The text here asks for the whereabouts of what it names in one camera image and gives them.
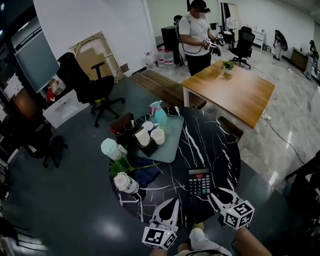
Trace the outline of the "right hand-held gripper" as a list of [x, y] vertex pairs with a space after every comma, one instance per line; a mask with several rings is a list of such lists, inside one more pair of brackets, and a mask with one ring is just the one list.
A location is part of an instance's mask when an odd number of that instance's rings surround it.
[[228, 198], [232, 197], [228, 203], [223, 203], [212, 192], [209, 194], [209, 200], [218, 207], [222, 215], [222, 223], [234, 229], [247, 226], [252, 221], [255, 208], [233, 190], [219, 187], [218, 191], [228, 194]]

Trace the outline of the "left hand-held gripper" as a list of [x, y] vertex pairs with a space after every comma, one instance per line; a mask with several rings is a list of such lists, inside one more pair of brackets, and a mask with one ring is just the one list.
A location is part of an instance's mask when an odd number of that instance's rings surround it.
[[149, 226], [144, 228], [141, 242], [151, 248], [168, 250], [177, 239], [179, 207], [180, 200], [176, 197], [157, 206]]

